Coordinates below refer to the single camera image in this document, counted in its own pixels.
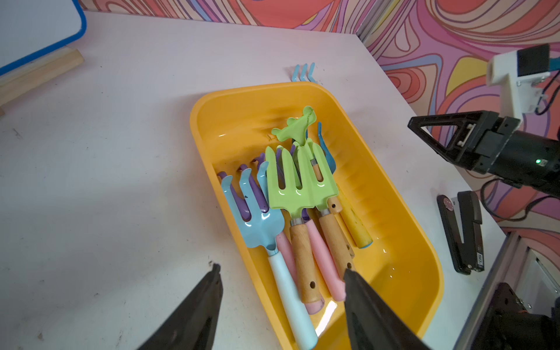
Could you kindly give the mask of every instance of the tray rim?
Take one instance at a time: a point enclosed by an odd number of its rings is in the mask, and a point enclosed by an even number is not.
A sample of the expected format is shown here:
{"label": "tray rim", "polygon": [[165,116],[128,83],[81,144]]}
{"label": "tray rim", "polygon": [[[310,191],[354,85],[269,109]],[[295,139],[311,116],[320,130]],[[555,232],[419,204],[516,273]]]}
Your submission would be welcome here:
{"label": "tray rim", "polygon": [[249,91],[255,91],[255,90],[269,89],[269,88],[288,87],[288,86],[293,86],[294,84],[303,84],[303,85],[308,85],[308,86],[313,87],[313,88],[318,88],[319,90],[322,90],[322,92],[326,93],[336,103],[337,107],[339,108],[339,110],[342,112],[342,114],[346,118],[346,121],[351,125],[354,132],[358,135],[359,140],[367,147],[367,150],[368,150],[371,158],[374,160],[375,164],[381,170],[385,179],[389,182],[389,185],[391,186],[391,189],[394,191],[394,193],[398,197],[399,201],[401,202],[401,204],[404,206],[407,213],[412,218],[412,221],[414,222],[414,224],[416,225],[416,227],[420,231],[422,237],[424,238],[424,241],[427,243],[429,249],[431,250],[432,255],[434,256],[435,261],[436,261],[437,274],[439,276],[439,287],[438,287],[438,290],[437,290],[436,297],[435,297],[432,305],[430,306],[430,309],[429,309],[428,313],[426,314],[426,317],[424,317],[424,320],[422,321],[422,324],[421,324],[420,328],[416,332],[416,335],[419,338],[422,338],[424,336],[424,334],[426,333],[426,330],[428,329],[428,326],[430,325],[437,309],[439,308],[441,300],[443,299],[443,296],[444,296],[444,273],[443,273],[443,270],[442,270],[440,259],[439,259],[438,255],[436,253],[435,248],[433,247],[432,243],[430,242],[428,236],[426,235],[426,233],[424,232],[424,230],[422,229],[422,227],[420,226],[420,224],[418,223],[418,221],[416,220],[416,218],[414,217],[414,215],[410,211],[410,208],[408,208],[408,206],[407,206],[406,202],[404,201],[403,197],[397,191],[395,185],[393,184],[393,182],[391,181],[391,179],[389,178],[389,176],[387,175],[387,173],[385,172],[385,170],[383,169],[383,167],[381,166],[381,164],[379,163],[379,161],[377,160],[377,158],[375,157],[375,155],[373,154],[373,152],[371,151],[371,149],[369,148],[369,146],[367,145],[365,140],[362,138],[360,132],[358,131],[358,129],[356,128],[354,123],[352,123],[352,121],[350,120],[350,118],[346,114],[346,111],[344,111],[344,109],[342,108],[342,106],[340,105],[338,100],[334,97],[334,95],[331,94],[323,86],[320,86],[318,84],[311,83],[311,82],[273,83],[273,84],[266,84],[266,85],[238,87],[238,88],[231,88],[231,89],[220,90],[220,91],[215,91],[215,92],[209,92],[206,95],[202,96],[194,104],[194,106],[193,106],[193,108],[190,112],[190,131],[191,131],[191,134],[193,135],[195,144],[197,145],[197,150],[200,154],[200,157],[202,159],[202,163],[204,165],[204,168],[206,169],[206,173],[208,174],[208,178],[209,178],[209,180],[212,184],[212,188],[214,189],[214,193],[216,194],[217,200],[220,204],[221,210],[224,214],[224,217],[226,219],[228,227],[230,228],[230,231],[231,231],[232,236],[234,238],[235,244],[237,245],[237,250],[241,254],[241,258],[243,260],[243,263],[245,264],[245,268],[249,272],[249,276],[251,278],[251,281],[253,282],[255,290],[256,290],[256,292],[259,296],[260,302],[262,303],[262,305],[264,307],[264,310],[267,313],[267,317],[270,320],[270,323],[272,325],[272,328],[274,329],[274,332],[276,333],[276,336],[278,338],[278,341],[280,342],[280,345],[282,346],[283,349],[291,349],[292,348],[291,342],[288,339],[288,336],[287,336],[286,332],[284,332],[282,324],[280,323],[280,319],[278,318],[278,315],[277,315],[276,311],[274,310],[274,306],[272,305],[272,302],[271,302],[270,298],[268,297],[268,294],[267,294],[266,289],[263,285],[263,282],[259,277],[256,266],[255,266],[255,264],[254,264],[254,262],[251,258],[251,255],[249,253],[249,249],[245,245],[245,241],[243,240],[243,237],[241,236],[241,232],[239,231],[239,229],[237,228],[237,225],[235,224],[235,219],[233,217],[233,214],[230,211],[229,205],[227,204],[226,198],[224,196],[217,195],[218,193],[221,193],[222,189],[221,189],[221,186],[220,186],[220,182],[218,181],[217,176],[214,173],[214,168],[213,168],[212,164],[208,161],[208,156],[207,156],[207,153],[206,153],[206,149],[204,148],[202,137],[200,136],[200,133],[198,131],[198,115],[199,115],[199,112],[200,112],[201,108],[204,106],[204,104],[206,104],[207,102],[211,101],[212,99],[220,97],[220,96],[238,94],[240,92],[249,92]]}

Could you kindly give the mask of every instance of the green plastic piece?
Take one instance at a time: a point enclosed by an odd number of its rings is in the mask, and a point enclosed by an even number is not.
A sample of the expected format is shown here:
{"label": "green plastic piece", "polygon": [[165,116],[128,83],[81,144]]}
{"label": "green plastic piece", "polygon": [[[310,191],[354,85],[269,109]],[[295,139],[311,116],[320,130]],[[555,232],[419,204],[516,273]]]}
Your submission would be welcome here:
{"label": "green plastic piece", "polygon": [[311,138],[307,138],[307,140],[305,141],[305,145],[303,145],[303,149],[305,150],[305,153],[307,154],[307,157],[309,159],[314,159],[315,155],[313,153],[313,150],[311,150],[311,145],[313,144],[313,140]]}
{"label": "green plastic piece", "polygon": [[297,119],[288,118],[288,126],[283,129],[274,128],[272,129],[272,134],[276,136],[280,142],[293,138],[297,143],[304,144],[305,130],[316,121],[317,116],[315,115],[315,111],[313,111],[311,106],[307,106],[304,108],[303,116]]}
{"label": "green plastic piece", "polygon": [[319,182],[315,177],[311,167],[311,159],[307,152],[302,151],[303,148],[296,145],[294,158],[297,160],[301,177],[301,186],[298,186],[299,179],[297,178],[294,161],[290,152],[284,148],[282,150],[282,169],[284,182],[286,183],[284,189],[281,189],[278,185],[276,154],[270,147],[267,147],[265,151],[266,161],[269,162],[267,168],[269,205],[272,209],[287,210],[292,219],[300,218],[301,211],[304,208],[327,209],[327,199],[338,195],[337,184],[330,173],[329,165],[321,147],[313,142],[310,143],[310,147],[313,153],[318,155],[316,159],[321,173],[330,174],[330,176],[323,176],[323,181]]}

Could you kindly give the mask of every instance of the yellow tray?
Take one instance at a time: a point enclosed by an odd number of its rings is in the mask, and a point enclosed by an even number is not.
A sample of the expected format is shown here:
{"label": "yellow tray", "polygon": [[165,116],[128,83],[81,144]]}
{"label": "yellow tray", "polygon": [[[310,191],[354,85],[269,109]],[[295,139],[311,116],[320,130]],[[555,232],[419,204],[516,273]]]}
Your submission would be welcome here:
{"label": "yellow tray", "polygon": [[[285,127],[291,116],[300,117],[308,105],[323,123],[323,137],[337,162],[334,178],[374,240],[365,249],[354,245],[354,266],[421,337],[444,292],[436,252],[334,96],[317,84],[298,82],[213,92],[198,100],[190,113],[190,128],[204,168],[278,340],[284,349],[297,349],[265,249],[245,246],[216,174],[225,171],[239,183],[239,165],[250,165],[266,146],[276,148],[279,142],[270,131]],[[316,131],[314,124],[309,135],[318,141]],[[342,228],[353,242],[346,227]],[[319,287],[325,307],[311,316],[313,325],[323,329],[316,349],[350,349],[344,303],[332,300],[321,277]]]}

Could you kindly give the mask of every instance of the colorful wallpaper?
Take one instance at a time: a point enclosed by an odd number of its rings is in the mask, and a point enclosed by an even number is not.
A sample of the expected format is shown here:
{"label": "colorful wallpaper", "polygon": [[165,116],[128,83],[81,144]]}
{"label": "colorful wallpaper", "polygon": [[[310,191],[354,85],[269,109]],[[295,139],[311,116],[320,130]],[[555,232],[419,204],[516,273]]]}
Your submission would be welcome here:
{"label": "colorful wallpaper", "polygon": [[[357,32],[375,1],[380,0],[79,0],[91,11],[344,33]],[[393,0],[364,44],[416,114],[428,115],[498,111],[499,87],[486,86],[488,60],[541,43],[550,43],[552,57],[558,57],[559,41],[560,0]],[[559,127],[556,102],[544,115],[526,114],[521,130],[556,139]],[[431,129],[443,144],[453,131]],[[493,177],[459,171],[478,192]],[[543,194],[495,183],[486,196],[500,216],[515,217]],[[504,231],[518,228],[544,255],[542,247],[553,247],[551,258],[560,256],[559,220],[560,200],[547,199],[525,221],[500,225]],[[560,268],[560,258],[555,261]]]}
{"label": "colorful wallpaper", "polygon": [[[500,88],[486,86],[489,59],[541,43],[550,43],[551,56],[557,57],[559,31],[559,0],[396,0],[364,44],[417,115],[499,111]],[[551,91],[558,84],[553,82]],[[544,115],[526,114],[521,130],[557,139],[559,127],[560,102],[556,102]],[[434,127],[431,132],[447,144],[453,130]],[[459,171],[478,192],[493,178]],[[516,189],[503,183],[487,192],[490,207],[504,217],[520,216],[529,202],[544,196],[530,187]],[[524,227],[523,236],[554,246],[558,254],[558,220],[560,200],[546,199],[525,221],[500,225],[507,226],[505,231]]]}
{"label": "colorful wallpaper", "polygon": [[356,33],[375,0],[78,0],[84,10]]}

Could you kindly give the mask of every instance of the blue fork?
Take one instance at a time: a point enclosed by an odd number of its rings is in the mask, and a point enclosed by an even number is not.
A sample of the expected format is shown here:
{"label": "blue fork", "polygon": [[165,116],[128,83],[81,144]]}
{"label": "blue fork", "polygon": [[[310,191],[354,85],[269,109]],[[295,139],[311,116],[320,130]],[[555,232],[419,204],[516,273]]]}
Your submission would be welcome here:
{"label": "blue fork", "polygon": [[[268,162],[264,162],[257,173],[257,180],[266,198],[268,197],[268,188],[263,186],[263,183],[267,181],[267,168]],[[261,211],[255,193],[251,188],[250,177],[251,169],[247,168],[242,171],[239,181],[239,187],[251,214],[248,221],[243,220],[234,197],[237,194],[232,192],[233,176],[226,176],[222,179],[223,193],[247,247],[255,248],[262,245],[267,250],[268,261],[297,346],[302,350],[313,349],[318,341],[315,328],[307,314],[305,305],[301,302],[296,284],[286,267],[284,257],[276,247],[276,236],[284,229],[284,217],[280,209],[269,209],[265,213]]]}

